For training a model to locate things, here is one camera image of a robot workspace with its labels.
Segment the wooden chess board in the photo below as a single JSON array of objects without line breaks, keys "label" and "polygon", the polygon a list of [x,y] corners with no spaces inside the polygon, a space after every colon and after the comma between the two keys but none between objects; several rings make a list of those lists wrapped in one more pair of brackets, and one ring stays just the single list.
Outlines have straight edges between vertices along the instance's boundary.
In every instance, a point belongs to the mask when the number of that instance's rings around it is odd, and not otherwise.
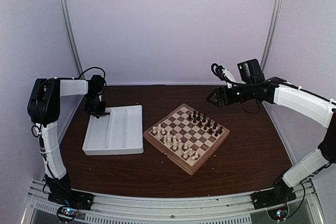
[{"label": "wooden chess board", "polygon": [[144,131],[143,136],[177,166],[194,175],[229,133],[229,129],[183,103]]}]

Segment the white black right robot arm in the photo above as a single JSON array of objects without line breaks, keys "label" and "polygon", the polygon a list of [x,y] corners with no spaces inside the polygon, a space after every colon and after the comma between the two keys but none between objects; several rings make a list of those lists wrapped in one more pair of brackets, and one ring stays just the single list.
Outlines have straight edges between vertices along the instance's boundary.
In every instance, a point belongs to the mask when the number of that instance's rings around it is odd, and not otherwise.
[{"label": "white black right robot arm", "polygon": [[266,102],[298,113],[297,118],[314,129],[321,126],[324,138],[300,161],[297,161],[274,182],[269,192],[272,203],[279,204],[293,187],[335,163],[335,101],[319,96],[279,77],[265,78],[257,59],[237,65],[241,82],[225,67],[213,63],[212,73],[225,85],[215,88],[207,101],[217,107],[249,100]]}]

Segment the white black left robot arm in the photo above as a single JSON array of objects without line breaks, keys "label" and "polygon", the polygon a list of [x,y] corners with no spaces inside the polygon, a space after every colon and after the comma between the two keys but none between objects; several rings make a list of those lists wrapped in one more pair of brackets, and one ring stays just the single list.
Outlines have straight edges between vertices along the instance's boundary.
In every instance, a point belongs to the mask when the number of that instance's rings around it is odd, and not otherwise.
[{"label": "white black left robot arm", "polygon": [[71,205],[76,197],[71,190],[59,148],[57,121],[60,116],[60,98],[82,95],[86,99],[85,113],[100,118],[108,115],[106,102],[101,99],[105,86],[105,79],[100,75],[93,75],[90,80],[38,78],[34,83],[27,107],[33,123],[32,132],[39,138],[47,185],[64,205]]}]

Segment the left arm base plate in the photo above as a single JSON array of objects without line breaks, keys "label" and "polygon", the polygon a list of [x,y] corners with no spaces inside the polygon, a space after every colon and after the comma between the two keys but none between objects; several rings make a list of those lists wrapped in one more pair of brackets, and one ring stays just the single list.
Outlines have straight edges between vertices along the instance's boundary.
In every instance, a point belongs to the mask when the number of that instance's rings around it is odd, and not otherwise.
[{"label": "left arm base plate", "polygon": [[75,190],[72,190],[70,194],[53,191],[48,195],[48,200],[73,209],[90,210],[94,195]]}]

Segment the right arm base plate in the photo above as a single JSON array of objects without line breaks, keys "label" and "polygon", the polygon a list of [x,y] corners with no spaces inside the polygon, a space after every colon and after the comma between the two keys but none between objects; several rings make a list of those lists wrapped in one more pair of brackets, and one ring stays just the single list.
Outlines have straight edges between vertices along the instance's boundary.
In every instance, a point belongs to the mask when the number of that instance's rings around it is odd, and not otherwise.
[{"label": "right arm base plate", "polygon": [[251,194],[254,209],[268,208],[285,204],[286,202],[295,200],[296,198],[296,194],[292,190],[283,195],[282,193],[276,192],[274,188],[264,191],[257,190]]}]

